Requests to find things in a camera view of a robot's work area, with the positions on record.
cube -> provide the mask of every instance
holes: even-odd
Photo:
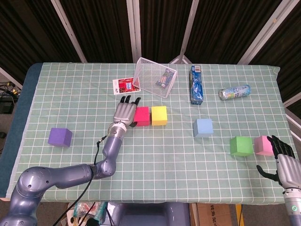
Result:
[[[48,144],[57,147],[70,147],[72,132],[66,128],[51,128]]]
[[[166,106],[151,107],[151,124],[153,126],[165,126],[167,123]]]
[[[267,139],[267,136],[260,136],[254,140],[255,153],[262,155],[274,156],[273,147],[271,142]]]
[[[213,134],[211,119],[196,119],[193,123],[194,137],[209,137]]]
[[[248,156],[254,153],[252,138],[234,137],[230,140],[230,152],[236,156]]]
[[[149,107],[137,107],[134,121],[137,122],[137,126],[149,126],[151,123]]]

wire mesh basket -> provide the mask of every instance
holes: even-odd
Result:
[[[141,57],[137,61],[133,85],[160,97],[167,98],[177,73],[172,68]]]

yellow cube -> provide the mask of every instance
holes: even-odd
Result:
[[[151,124],[153,126],[165,126],[167,123],[166,106],[151,107]]]

table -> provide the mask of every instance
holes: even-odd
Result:
[[[274,158],[233,157],[229,146],[234,136],[272,134],[293,146],[276,82],[279,68],[201,65],[205,100],[199,106],[190,104],[191,65],[169,66],[178,70],[178,76],[167,99],[146,91],[132,97],[142,97],[141,106],[166,105],[167,125],[129,129],[116,173],[93,181],[82,200],[282,203],[283,189],[262,178],[256,169],[259,164],[275,172]],[[121,97],[113,95],[112,80],[132,77],[134,71],[135,64],[44,63],[6,196],[10,197],[28,167],[91,163],[95,143],[106,134]],[[250,96],[228,101],[218,98],[218,90],[246,83],[252,87]],[[193,138],[192,124],[197,118],[212,119],[212,137]],[[73,131],[70,148],[47,144],[52,127]],[[85,186],[53,187],[43,201],[73,201]]]

card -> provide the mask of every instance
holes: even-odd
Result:
[[[140,88],[133,85],[134,78],[114,79],[114,95],[139,92]]]

